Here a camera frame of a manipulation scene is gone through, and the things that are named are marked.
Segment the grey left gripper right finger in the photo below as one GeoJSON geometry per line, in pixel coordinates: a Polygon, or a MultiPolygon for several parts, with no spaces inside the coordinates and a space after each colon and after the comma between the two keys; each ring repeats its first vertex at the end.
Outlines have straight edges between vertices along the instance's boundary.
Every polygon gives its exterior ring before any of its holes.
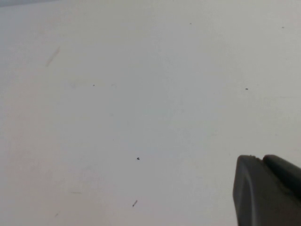
{"type": "Polygon", "coordinates": [[[263,157],[263,192],[264,200],[275,202],[291,199],[301,200],[301,169],[291,162],[277,156],[263,157]]]}

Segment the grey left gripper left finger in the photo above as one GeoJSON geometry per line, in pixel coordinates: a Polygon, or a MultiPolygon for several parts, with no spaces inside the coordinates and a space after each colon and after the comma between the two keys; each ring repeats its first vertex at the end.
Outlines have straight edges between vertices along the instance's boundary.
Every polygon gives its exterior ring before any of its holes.
{"type": "Polygon", "coordinates": [[[255,156],[237,159],[233,201],[239,226],[299,226],[301,201],[268,202],[262,195],[263,161],[255,156]]]}

